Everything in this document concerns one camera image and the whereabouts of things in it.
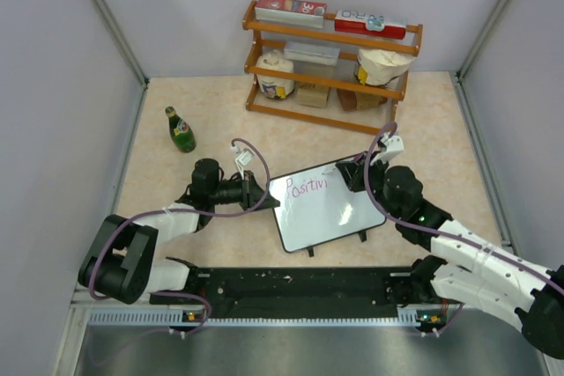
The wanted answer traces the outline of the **white marker pen magenta cap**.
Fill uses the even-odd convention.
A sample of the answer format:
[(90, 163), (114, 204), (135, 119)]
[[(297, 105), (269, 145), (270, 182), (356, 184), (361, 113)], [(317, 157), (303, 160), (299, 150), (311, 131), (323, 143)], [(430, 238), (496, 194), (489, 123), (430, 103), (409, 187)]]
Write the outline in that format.
[(361, 151), (359, 153), (356, 153), (355, 155), (353, 155), (350, 158), (341, 159), (341, 160), (335, 162), (333, 164), (333, 167), (323, 170), (322, 174), (327, 175), (329, 173), (336, 172), (336, 171), (348, 172), (348, 173), (351, 173), (351, 174), (355, 174), (358, 171), (358, 169), (360, 168), (361, 162), (364, 160), (366, 155), (367, 155), (366, 151)]

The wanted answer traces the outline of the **white whiteboard black frame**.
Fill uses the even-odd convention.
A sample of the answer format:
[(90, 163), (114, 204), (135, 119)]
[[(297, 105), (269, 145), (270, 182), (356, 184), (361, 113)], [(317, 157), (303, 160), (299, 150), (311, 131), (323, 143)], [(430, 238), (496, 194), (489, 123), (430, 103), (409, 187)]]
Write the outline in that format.
[(287, 253), (311, 250), (386, 222), (366, 192), (349, 190), (335, 161), (277, 176), (269, 193), (279, 201), (273, 214)]

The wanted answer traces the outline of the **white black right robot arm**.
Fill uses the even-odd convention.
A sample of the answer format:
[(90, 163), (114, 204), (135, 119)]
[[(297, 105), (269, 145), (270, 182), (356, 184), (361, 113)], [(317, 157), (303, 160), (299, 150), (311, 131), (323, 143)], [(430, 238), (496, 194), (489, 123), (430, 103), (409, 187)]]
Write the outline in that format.
[(437, 296), (478, 308), (519, 331), (537, 350), (563, 357), (563, 269), (528, 262), (481, 239), (423, 196), (407, 166), (364, 159), (337, 162), (352, 192), (364, 191), (403, 238), (429, 256), (411, 280), (424, 302)]

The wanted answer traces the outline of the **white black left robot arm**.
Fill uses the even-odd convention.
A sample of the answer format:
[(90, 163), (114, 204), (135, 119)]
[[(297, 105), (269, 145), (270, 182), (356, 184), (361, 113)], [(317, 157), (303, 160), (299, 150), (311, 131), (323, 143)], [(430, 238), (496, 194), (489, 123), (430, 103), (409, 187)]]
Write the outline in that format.
[(198, 160), (191, 183), (176, 202), (131, 220), (116, 214), (103, 220), (78, 272), (78, 283), (124, 304), (155, 291), (170, 291), (184, 303), (194, 300), (200, 283), (189, 274), (189, 265), (179, 259), (154, 261), (156, 247), (204, 229), (216, 216), (217, 205), (232, 203), (245, 213), (280, 205), (252, 172), (224, 179), (217, 160)]

